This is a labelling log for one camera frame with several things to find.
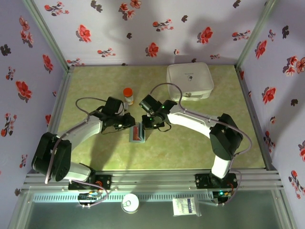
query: small bottle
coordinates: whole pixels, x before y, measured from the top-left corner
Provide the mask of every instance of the small bottle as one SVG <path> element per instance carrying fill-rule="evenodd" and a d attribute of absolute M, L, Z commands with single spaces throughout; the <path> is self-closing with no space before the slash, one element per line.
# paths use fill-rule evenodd
<path fill-rule="evenodd" d="M 132 105 L 133 104 L 132 89 L 129 87 L 126 87 L 123 91 L 123 94 L 125 96 L 125 101 L 128 103 L 128 105 Z"/>

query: green tabletop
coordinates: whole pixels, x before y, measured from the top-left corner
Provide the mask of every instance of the green tabletop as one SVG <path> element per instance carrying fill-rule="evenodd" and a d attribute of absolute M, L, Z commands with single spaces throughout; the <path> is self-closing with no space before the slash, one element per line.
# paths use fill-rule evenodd
<path fill-rule="evenodd" d="M 81 97 L 109 96 L 124 100 L 123 89 L 133 89 L 134 104 L 129 112 L 136 122 L 141 121 L 145 111 L 138 105 L 159 83 L 166 82 L 167 66 L 97 66 L 76 67 L 72 76 L 59 131 L 69 129 L 86 115 L 74 103 Z M 183 101 L 189 110 L 207 115 L 229 114 L 238 128 L 245 131 L 253 142 L 252 149 L 240 155 L 233 167 L 264 167 L 258 142 L 248 113 L 243 93 L 233 65 L 209 66 L 214 89 L 208 99 Z M 153 96 L 163 102 L 170 99 L 167 86 L 156 89 Z M 103 105 L 95 100 L 82 100 L 81 108 L 93 111 Z M 183 126 L 173 125 L 168 132 L 146 131 L 145 143 L 130 143 L 129 129 L 117 133 L 97 134 L 78 145 L 71 159 L 76 163 L 89 165 L 96 170 L 124 169 L 190 169 L 211 168 L 214 153 L 210 139 Z M 248 147 L 244 139 L 237 150 Z"/>

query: white box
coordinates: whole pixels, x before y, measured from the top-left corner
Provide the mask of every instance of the white box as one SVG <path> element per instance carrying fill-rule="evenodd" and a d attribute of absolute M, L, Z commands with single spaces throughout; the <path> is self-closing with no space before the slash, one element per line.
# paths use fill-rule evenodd
<path fill-rule="evenodd" d="M 206 99 L 214 88 L 210 70 L 203 62 L 169 65 L 166 81 L 180 87 L 182 100 Z M 168 85 L 168 92 L 172 100 L 179 100 L 180 92 L 176 87 Z"/>

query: floral wallpaper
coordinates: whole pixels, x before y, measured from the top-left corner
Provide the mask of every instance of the floral wallpaper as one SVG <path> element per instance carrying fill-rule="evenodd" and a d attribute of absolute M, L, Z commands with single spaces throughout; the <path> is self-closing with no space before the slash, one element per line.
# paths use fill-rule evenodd
<path fill-rule="evenodd" d="M 136 65 L 235 64 L 266 0 L 34 2 L 68 65 Z"/>
<path fill-rule="evenodd" d="M 303 0 L 280 1 L 241 69 L 298 228 L 305 224 L 304 9 Z"/>
<path fill-rule="evenodd" d="M 63 69 L 22 1 L 1 4 L 0 214 L 10 223 L 37 144 L 51 120 Z"/>

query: white roll of tape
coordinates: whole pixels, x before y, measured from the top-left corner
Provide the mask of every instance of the white roll of tape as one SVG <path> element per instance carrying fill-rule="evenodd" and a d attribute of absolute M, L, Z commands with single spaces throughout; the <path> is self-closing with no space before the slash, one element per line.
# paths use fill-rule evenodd
<path fill-rule="evenodd" d="M 127 194 L 124 196 L 121 207 L 126 213 L 132 214 L 137 212 L 139 207 L 139 199 L 135 194 Z"/>

